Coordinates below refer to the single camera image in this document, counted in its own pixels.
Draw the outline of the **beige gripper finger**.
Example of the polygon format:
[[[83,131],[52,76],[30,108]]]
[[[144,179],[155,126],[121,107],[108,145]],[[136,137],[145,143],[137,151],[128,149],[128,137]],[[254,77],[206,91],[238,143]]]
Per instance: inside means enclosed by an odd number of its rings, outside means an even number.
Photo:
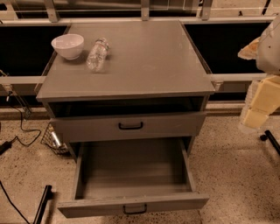
[[[259,44],[259,38],[255,38],[248,45],[243,47],[237,54],[237,56],[244,60],[255,60],[257,55],[257,49]]]

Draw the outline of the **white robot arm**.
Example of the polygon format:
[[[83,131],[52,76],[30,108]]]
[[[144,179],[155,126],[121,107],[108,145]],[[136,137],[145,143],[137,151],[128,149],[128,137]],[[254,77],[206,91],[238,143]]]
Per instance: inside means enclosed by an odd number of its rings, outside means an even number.
[[[255,60],[256,67],[267,76],[252,81],[241,111],[239,129],[253,133],[280,107],[280,15],[269,24],[259,38],[238,52],[244,60]]]

